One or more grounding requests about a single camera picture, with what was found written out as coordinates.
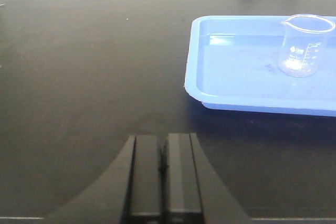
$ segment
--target black plastic object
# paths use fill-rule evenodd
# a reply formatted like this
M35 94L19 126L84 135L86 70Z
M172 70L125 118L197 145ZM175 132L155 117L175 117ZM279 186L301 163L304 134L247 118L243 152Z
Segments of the black plastic object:
M155 136L137 136L129 223L161 223L161 158Z
M203 223L189 134L169 134L165 151L167 222Z
M251 223L211 167L196 134L169 134L165 169L160 169L160 154L155 136L130 136L92 185L37 223Z
M107 170L86 190L38 224L125 223L135 137L130 136Z

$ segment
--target beaker rim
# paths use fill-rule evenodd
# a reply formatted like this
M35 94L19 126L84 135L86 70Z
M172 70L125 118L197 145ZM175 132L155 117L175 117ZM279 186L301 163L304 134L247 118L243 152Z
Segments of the beaker rim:
M292 24L291 22L289 22L290 20L292 20L294 18L314 18L314 19L318 19L318 20L321 20L321 21L324 21L324 22L328 23L330 25L330 28L329 29L324 29L324 30L313 30L313 29L302 28L302 27L296 26L296 25ZM310 33L310 34L328 33L330 31L333 31L336 27L335 22L333 22L333 21L331 21L327 18L318 16L318 15L314 15L314 14L296 14L296 15L290 16L289 18L282 21L281 23L284 24L284 25L289 25L289 26L291 26L292 28L294 28L298 31L302 31L302 32L305 32L305 33Z

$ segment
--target blue plastic tray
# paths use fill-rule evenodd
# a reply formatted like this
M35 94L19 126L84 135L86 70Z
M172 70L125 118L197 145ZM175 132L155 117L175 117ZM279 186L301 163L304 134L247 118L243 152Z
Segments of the blue plastic tray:
M318 71L278 69L288 16L206 16L193 21L185 89L210 109L336 116L336 33ZM328 17L336 22L336 17Z

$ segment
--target black countertop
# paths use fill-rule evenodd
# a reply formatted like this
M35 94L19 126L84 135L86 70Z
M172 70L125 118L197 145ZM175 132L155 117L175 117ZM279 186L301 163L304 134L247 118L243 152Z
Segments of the black countertop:
M215 111L183 88L205 15L336 16L336 0L1 0L0 216L45 216L129 134L196 132L261 217L336 217L336 118Z

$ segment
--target glass beaker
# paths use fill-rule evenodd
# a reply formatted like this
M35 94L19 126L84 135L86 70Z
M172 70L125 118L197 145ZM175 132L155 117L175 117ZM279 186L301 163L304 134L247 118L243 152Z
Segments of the glass beaker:
M313 14L297 14L281 22L285 28L278 67L290 76L307 77L316 72L328 34L336 24Z

